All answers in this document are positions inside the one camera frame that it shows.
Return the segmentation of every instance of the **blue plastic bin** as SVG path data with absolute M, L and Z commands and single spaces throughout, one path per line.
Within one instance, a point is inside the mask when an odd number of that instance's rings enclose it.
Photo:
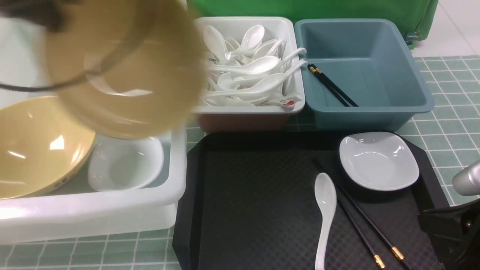
M 306 67 L 301 74 L 319 130 L 396 131 L 434 101 L 397 27 L 383 19 L 312 19 L 295 24 L 301 58 L 359 107 L 344 107 Z

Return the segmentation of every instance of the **yellow bowl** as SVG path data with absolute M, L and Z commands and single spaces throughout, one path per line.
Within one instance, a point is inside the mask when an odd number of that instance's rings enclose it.
M 0 109 L 0 199 L 38 196 L 69 181 L 93 148 L 95 132 L 57 97 Z

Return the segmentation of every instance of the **black serving tray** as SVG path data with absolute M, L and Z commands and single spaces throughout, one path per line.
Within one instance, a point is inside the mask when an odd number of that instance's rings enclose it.
M 313 186 L 317 157 L 417 270 L 440 269 L 419 211 L 448 207 L 426 153 L 407 141 L 420 177 L 409 188 L 375 192 L 351 181 L 338 146 L 349 132 L 213 134 L 188 153 L 173 249 L 183 270 L 312 270 L 322 224 Z M 387 269 L 402 266 L 353 210 Z M 325 268 L 378 269 L 337 207 Z

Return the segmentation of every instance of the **green grid tablecloth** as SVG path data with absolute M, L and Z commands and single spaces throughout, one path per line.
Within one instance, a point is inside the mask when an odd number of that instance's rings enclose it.
M 435 98 L 435 109 L 416 115 L 401 130 L 426 150 L 451 205 L 472 201 L 452 188 L 452 177 L 480 159 L 480 57 L 416 58 Z M 315 130 L 306 108 L 287 131 Z M 192 123 L 188 149 L 204 137 Z M 72 238 L 0 246 L 0 270 L 180 270 L 169 230 Z

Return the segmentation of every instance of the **white square dish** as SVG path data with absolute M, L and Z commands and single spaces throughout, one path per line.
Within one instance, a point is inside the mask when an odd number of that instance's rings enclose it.
M 365 188 L 394 191 L 415 183 L 419 168 L 399 136 L 388 132 L 359 133 L 340 143 L 340 161 L 349 177 Z

